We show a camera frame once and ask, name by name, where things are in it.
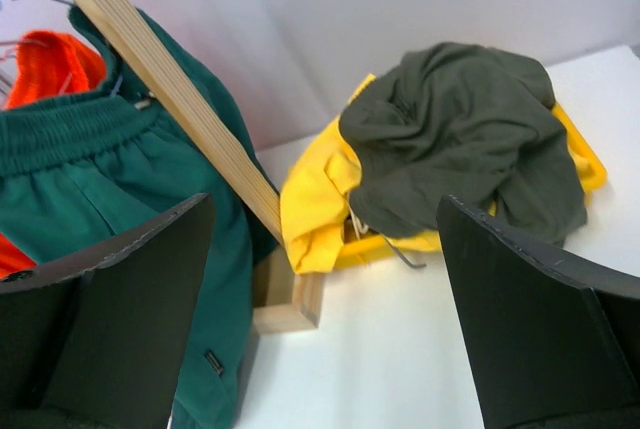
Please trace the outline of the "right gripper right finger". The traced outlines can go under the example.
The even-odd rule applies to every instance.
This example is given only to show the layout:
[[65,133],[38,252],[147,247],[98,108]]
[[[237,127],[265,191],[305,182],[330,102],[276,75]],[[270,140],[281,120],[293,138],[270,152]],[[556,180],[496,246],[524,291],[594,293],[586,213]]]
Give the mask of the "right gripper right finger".
[[484,425],[637,427],[638,278],[454,196],[437,224]]

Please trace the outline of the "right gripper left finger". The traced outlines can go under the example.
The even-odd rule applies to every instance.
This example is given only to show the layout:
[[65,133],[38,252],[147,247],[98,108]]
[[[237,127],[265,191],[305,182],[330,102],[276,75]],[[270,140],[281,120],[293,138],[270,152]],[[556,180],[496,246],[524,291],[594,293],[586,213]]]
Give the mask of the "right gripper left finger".
[[214,220],[198,194],[4,278],[2,426],[166,427]]

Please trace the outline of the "olive green shorts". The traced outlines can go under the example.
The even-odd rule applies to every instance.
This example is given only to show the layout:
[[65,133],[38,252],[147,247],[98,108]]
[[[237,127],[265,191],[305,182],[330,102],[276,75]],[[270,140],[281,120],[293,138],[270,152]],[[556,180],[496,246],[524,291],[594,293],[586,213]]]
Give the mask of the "olive green shorts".
[[410,52],[343,110],[361,165],[355,215],[391,238],[436,227],[456,196],[556,245],[587,221],[586,195],[543,65],[453,42]]

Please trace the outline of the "yellow shorts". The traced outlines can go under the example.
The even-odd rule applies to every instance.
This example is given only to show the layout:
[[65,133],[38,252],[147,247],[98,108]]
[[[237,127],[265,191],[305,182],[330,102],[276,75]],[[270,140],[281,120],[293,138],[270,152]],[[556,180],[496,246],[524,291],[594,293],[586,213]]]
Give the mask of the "yellow shorts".
[[[377,77],[367,77],[349,104]],[[349,221],[357,236],[377,233],[406,243],[427,231],[438,232],[436,225],[411,237],[391,238],[371,229],[355,215],[348,196],[359,184],[362,171],[355,152],[340,134],[341,114],[298,159],[282,188],[280,213],[284,245],[289,261],[298,273],[335,269],[345,244],[345,223]]]

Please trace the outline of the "pink wire hanger orange shorts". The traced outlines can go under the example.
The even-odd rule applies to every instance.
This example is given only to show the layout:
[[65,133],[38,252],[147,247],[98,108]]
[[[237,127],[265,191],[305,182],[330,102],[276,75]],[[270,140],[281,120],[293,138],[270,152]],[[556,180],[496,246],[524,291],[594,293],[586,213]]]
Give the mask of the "pink wire hanger orange shorts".
[[39,46],[45,47],[42,41],[31,38],[22,38],[17,40],[1,41],[1,98],[6,100],[15,84],[16,69],[6,69],[5,64],[12,64],[17,58],[18,48],[21,46]]

